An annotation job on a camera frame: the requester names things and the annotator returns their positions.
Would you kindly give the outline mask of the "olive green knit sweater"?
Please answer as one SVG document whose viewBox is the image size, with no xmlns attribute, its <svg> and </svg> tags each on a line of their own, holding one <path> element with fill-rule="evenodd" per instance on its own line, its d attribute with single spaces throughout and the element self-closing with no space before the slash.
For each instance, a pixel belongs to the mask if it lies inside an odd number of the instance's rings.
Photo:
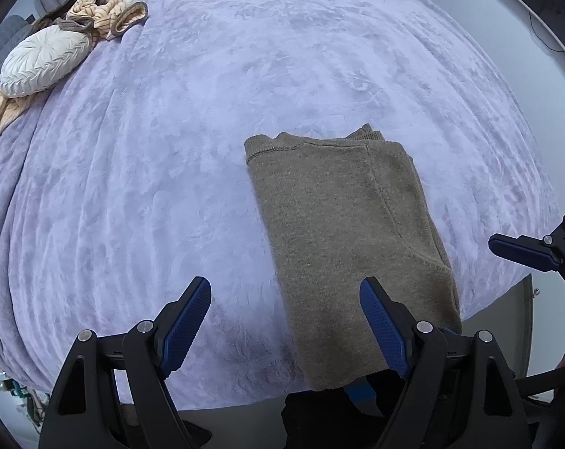
<svg viewBox="0 0 565 449">
<path fill-rule="evenodd" d="M 376 278 L 416 318 L 461 329 L 449 257 L 411 157 L 362 126 L 245 143 L 298 364 L 312 390 L 387 367 L 360 304 Z"/>
</svg>

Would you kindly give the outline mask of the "lavender plush bedspread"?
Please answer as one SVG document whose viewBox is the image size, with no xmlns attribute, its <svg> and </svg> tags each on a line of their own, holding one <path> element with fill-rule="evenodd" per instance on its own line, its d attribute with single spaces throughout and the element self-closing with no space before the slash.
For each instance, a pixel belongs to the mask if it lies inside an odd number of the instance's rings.
<svg viewBox="0 0 565 449">
<path fill-rule="evenodd" d="M 489 236 L 542 235 L 555 192 L 507 81 L 430 0 L 143 0 L 0 136 L 0 366 L 50 391 L 76 335 L 122 333 L 196 276 L 213 303 L 168 381 L 183 410 L 306 388 L 245 141 L 363 124 L 415 162 L 460 314 L 526 276 Z"/>
</svg>

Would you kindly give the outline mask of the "white round pleated cushion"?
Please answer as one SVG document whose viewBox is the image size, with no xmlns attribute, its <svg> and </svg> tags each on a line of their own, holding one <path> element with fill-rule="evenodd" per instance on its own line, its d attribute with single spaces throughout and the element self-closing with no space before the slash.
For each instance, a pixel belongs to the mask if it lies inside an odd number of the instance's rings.
<svg viewBox="0 0 565 449">
<path fill-rule="evenodd" d="M 6 56 L 0 68 L 0 91 L 8 98 L 44 91 L 76 69 L 91 50 L 87 34 L 58 25 L 43 28 Z"/>
</svg>

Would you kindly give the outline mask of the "peach and brown garment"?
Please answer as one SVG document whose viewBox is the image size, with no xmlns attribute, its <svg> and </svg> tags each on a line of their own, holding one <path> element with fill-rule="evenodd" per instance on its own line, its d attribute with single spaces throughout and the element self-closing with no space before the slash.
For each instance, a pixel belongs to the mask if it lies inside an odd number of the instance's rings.
<svg viewBox="0 0 565 449">
<path fill-rule="evenodd" d="M 58 25 L 62 30 L 87 34 L 92 40 L 91 51 L 93 51 L 97 44 L 122 37 L 127 30 L 130 30 L 136 24 L 144 23 L 148 16 L 147 3 L 143 1 L 67 0 L 62 6 L 36 21 L 28 37 L 39 30 L 43 30 L 43 28 Z M 44 91 L 18 98 L 8 98 L 0 91 L 0 135 Z"/>
</svg>

